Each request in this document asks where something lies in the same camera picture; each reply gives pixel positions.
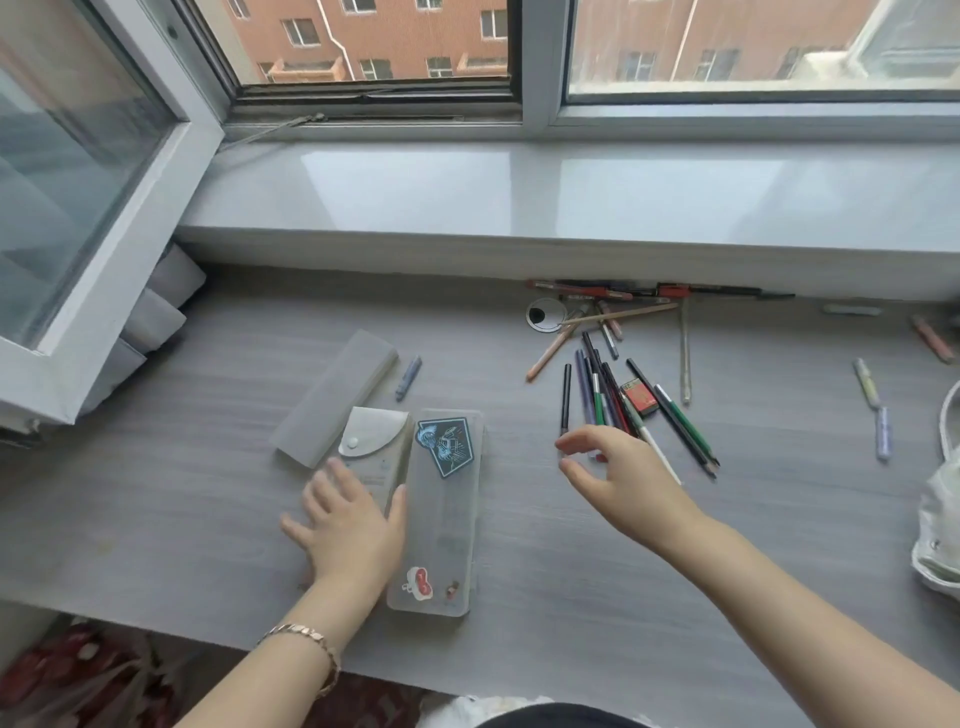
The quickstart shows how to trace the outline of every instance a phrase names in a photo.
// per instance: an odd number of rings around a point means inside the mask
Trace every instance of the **wood grain surface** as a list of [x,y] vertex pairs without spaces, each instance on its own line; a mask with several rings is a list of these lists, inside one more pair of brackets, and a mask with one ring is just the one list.
[[[79,426],[0,465],[0,597],[250,648],[297,599],[304,561],[277,527],[308,473],[267,438],[350,336],[400,362],[369,406],[487,420],[477,589],[464,619],[378,607],[348,670],[438,691],[549,695],[664,727],[806,725],[712,605],[608,527],[557,471],[567,344],[524,322],[520,283],[223,268],[179,340]],[[660,416],[651,430],[697,501],[811,589],[960,686],[960,610],[909,568],[935,419],[960,369],[906,324],[813,301],[690,307],[688,412],[723,463],[710,483]],[[679,395],[676,311],[623,321],[623,356]],[[893,458],[852,371],[891,407]],[[615,374],[627,377],[622,359]],[[582,421],[571,404],[571,427]]]

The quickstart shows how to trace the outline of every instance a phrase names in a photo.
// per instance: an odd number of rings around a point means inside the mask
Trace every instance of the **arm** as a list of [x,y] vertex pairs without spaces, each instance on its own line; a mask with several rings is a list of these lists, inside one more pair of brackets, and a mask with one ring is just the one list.
[[[313,586],[280,622],[323,634],[339,657],[379,599],[403,552],[406,500],[394,493],[390,518],[339,460],[340,486],[317,471],[303,489],[311,525],[284,515],[280,527],[310,556]],[[279,634],[241,661],[178,724],[179,728],[300,728],[330,672],[323,649],[302,635]]]
[[733,529],[714,521],[649,446],[588,425],[557,441],[601,450],[607,479],[569,458],[561,470],[617,530],[663,557],[716,606],[821,728],[943,726],[960,693],[804,587]]

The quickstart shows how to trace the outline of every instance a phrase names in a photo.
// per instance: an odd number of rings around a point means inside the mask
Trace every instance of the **blue sticker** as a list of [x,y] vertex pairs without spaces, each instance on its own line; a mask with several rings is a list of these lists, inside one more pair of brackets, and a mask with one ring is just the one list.
[[417,442],[430,450],[440,477],[447,477],[473,461],[473,445],[467,420],[421,420]]

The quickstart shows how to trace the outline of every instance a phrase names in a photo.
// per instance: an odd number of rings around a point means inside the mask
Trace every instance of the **red pen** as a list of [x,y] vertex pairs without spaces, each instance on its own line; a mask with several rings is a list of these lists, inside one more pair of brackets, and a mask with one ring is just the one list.
[[573,293],[581,296],[595,296],[600,299],[618,299],[619,301],[632,301],[634,294],[623,293],[621,291],[611,291],[609,288],[600,286],[581,288],[576,285],[563,285],[554,283],[551,280],[528,280],[527,288],[544,288],[548,291],[557,291],[558,293]]

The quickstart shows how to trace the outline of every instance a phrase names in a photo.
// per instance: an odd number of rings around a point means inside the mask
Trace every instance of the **left hand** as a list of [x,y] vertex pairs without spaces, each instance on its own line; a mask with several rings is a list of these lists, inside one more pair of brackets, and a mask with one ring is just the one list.
[[330,458],[326,465],[332,479],[319,470],[303,488],[301,503],[311,525],[302,525],[285,513],[280,528],[310,557],[314,583],[360,583],[379,595],[403,554],[406,486],[394,491],[390,517],[384,518],[343,461]]

